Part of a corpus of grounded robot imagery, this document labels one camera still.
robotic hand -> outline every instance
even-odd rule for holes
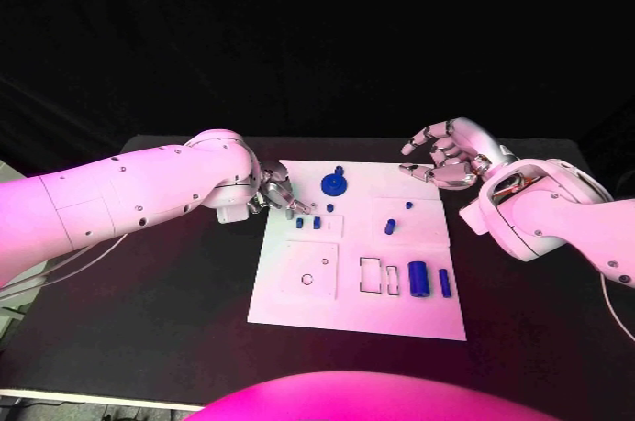
[[[401,171],[439,188],[462,190],[483,179],[478,198],[460,210],[472,230],[489,232],[502,249],[527,261],[569,242],[605,276],[635,287],[635,200],[612,201],[597,181],[561,160],[520,160],[466,118],[426,127],[403,154],[440,138],[436,167],[404,163]]]
[[[261,167],[242,137],[208,130],[185,145],[120,154],[0,184],[0,287],[45,260],[185,215],[199,205],[221,223],[266,206],[310,213],[287,170]]]

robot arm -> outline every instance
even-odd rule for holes
[[[277,166],[276,175],[261,172],[242,138],[209,130],[183,146],[120,154],[0,184],[0,287],[42,261],[152,227],[199,205],[216,209],[221,223],[245,220],[255,199],[258,209],[271,205],[309,213]]]
[[[596,180],[560,160],[520,160],[466,118],[426,127],[403,154],[429,139],[436,168],[406,163],[401,171],[437,187],[460,190],[479,178],[479,197],[460,210],[472,230],[489,232],[502,249],[527,261],[569,242],[605,276],[635,287],[635,200],[612,201]]]

table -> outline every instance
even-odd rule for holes
[[[136,137],[124,151],[186,140]],[[403,161],[398,138],[245,140],[260,159]],[[569,140],[504,143],[521,157],[586,170]],[[564,419],[632,419],[635,346],[599,275],[569,246],[525,263],[476,236],[457,215],[475,195],[442,192],[468,342],[248,324],[267,214],[221,226],[199,208],[130,235],[81,275],[42,290],[0,358],[0,394],[185,408],[290,374],[356,370],[466,386]],[[635,292],[609,287],[635,327]]]

puzzle board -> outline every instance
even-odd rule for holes
[[[293,220],[283,210],[270,209],[247,321],[466,340],[437,188],[404,175],[398,164],[281,162],[294,196],[316,206],[310,215]],[[332,197],[323,194],[320,181],[338,165],[348,188]],[[388,219],[397,221],[391,235],[384,232]],[[427,265],[427,297],[410,295],[413,260]],[[439,269],[449,272],[450,298],[440,292]]]

pink surface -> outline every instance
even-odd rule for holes
[[[501,398],[420,378],[374,372],[315,372],[257,384],[188,421],[553,420]]]

